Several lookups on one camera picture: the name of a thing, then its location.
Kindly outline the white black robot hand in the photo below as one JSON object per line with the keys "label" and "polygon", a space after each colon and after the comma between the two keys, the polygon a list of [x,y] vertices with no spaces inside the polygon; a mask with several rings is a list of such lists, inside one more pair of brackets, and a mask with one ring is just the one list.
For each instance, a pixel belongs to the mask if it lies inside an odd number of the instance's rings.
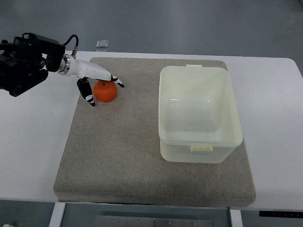
{"label": "white black robot hand", "polygon": [[100,65],[88,61],[75,60],[71,58],[71,65],[67,75],[76,75],[79,78],[77,81],[77,86],[80,94],[83,99],[85,99],[92,107],[95,106],[95,102],[88,79],[111,81],[115,82],[120,87],[124,87],[122,81],[115,75]]}

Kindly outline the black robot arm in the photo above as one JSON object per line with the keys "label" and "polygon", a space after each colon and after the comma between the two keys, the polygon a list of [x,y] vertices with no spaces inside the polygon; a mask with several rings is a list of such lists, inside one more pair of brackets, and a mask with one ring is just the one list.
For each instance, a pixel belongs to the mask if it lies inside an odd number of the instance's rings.
{"label": "black robot arm", "polygon": [[0,88],[17,97],[45,81],[49,72],[67,71],[70,63],[65,47],[73,38],[76,39],[72,50],[74,57],[79,45],[77,35],[71,35],[63,44],[34,33],[16,36],[11,43],[2,40]]}

